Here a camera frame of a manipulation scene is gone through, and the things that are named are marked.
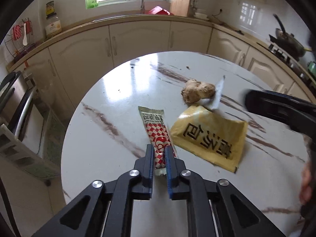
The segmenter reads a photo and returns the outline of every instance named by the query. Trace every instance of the wooden countertop edge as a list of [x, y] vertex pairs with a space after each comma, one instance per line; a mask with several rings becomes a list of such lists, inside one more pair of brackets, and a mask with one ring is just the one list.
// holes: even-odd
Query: wooden countertop edge
[[237, 32], [230, 30], [226, 27], [217, 25], [212, 22], [204, 21], [204, 20], [198, 20], [198, 19], [192, 19], [192, 18], [187, 18], [187, 17], [179, 17], [179, 16], [168, 16], [168, 15], [128, 15], [128, 16], [118, 16], [118, 17], [112, 17], [109, 19], [104, 19], [104, 20], [98, 20], [98, 21], [92, 21], [89, 23], [85, 23], [73, 28], [70, 28], [54, 37], [51, 39], [48, 39], [47, 41], [43, 42], [40, 44], [38, 47], [36, 47], [34, 50], [26, 54], [24, 57], [22, 57], [19, 61], [17, 61], [13, 66], [11, 66], [8, 71], [12, 72], [14, 71], [19, 65], [21, 65], [24, 61], [35, 55], [36, 53], [39, 53], [40, 51], [44, 50], [45, 48], [51, 46], [54, 43], [57, 43], [67, 37], [70, 37], [75, 34], [79, 34], [81, 32], [93, 29], [93, 28], [98, 28], [98, 27], [103, 27], [107, 25], [112, 25], [112, 24], [117, 24], [117, 23], [125, 23], [125, 22], [131, 22], [131, 21], [144, 21], [144, 20], [166, 20], [166, 21], [178, 21], [178, 22], [186, 22], [186, 23], [193, 23], [193, 24], [199, 24], [199, 25], [204, 25], [204, 26], [209, 26], [215, 29], [218, 29], [220, 31], [226, 32], [227, 34], [230, 34], [245, 43], [251, 45], [252, 47], [256, 48], [263, 54], [265, 54], [267, 57], [269, 57], [272, 61], [274, 61], [276, 64], [278, 64], [285, 72], [287, 72], [293, 79], [294, 81], [303, 89], [303, 91], [306, 93], [306, 95], [311, 99], [313, 103], [316, 103], [316, 98], [312, 94], [312, 92], [307, 88], [307, 86], [304, 84], [304, 82], [287, 66], [285, 65], [282, 61], [280, 61], [276, 56], [274, 56], [272, 53], [264, 49], [262, 46], [258, 45], [257, 42], [241, 35], [238, 34]]

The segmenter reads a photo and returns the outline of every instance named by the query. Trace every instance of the wooden cutting board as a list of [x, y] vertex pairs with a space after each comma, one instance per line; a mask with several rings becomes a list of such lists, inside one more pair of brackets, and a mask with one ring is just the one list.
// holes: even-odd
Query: wooden cutting board
[[190, 0], [171, 0], [170, 12], [175, 16], [187, 17]]

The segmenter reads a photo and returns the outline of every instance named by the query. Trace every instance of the white marble table top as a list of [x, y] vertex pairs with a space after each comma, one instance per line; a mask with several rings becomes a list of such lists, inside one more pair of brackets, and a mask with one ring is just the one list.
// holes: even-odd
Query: white marble table top
[[[116, 180], [134, 167], [150, 143], [138, 106], [163, 109], [169, 129], [188, 107], [180, 91], [189, 78], [226, 80], [218, 113], [249, 122], [236, 174], [176, 146], [187, 169], [204, 179], [225, 178], [286, 235], [299, 215], [301, 170], [308, 155], [303, 137], [284, 124], [248, 113], [246, 89], [270, 88], [242, 67], [210, 55], [164, 52], [126, 62], [106, 74], [77, 107], [64, 140], [61, 177], [69, 203], [92, 181]], [[135, 201], [131, 236], [187, 236], [186, 202], [168, 198], [165, 177], [154, 178], [150, 201]]]

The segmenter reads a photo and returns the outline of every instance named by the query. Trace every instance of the human hand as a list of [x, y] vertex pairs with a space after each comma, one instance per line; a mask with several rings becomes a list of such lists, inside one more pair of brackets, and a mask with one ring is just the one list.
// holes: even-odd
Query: human hand
[[305, 205], [312, 197], [312, 188], [309, 186], [309, 183], [312, 180], [311, 174], [311, 163], [308, 162], [305, 164], [302, 171], [302, 184], [300, 192], [300, 202], [302, 205]]

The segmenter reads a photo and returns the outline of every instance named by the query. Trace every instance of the yellow packet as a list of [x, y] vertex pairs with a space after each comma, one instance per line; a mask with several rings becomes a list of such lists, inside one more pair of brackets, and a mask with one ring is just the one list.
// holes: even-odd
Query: yellow packet
[[175, 145], [236, 172], [247, 128], [245, 121], [225, 119], [195, 104], [178, 117], [170, 133]]

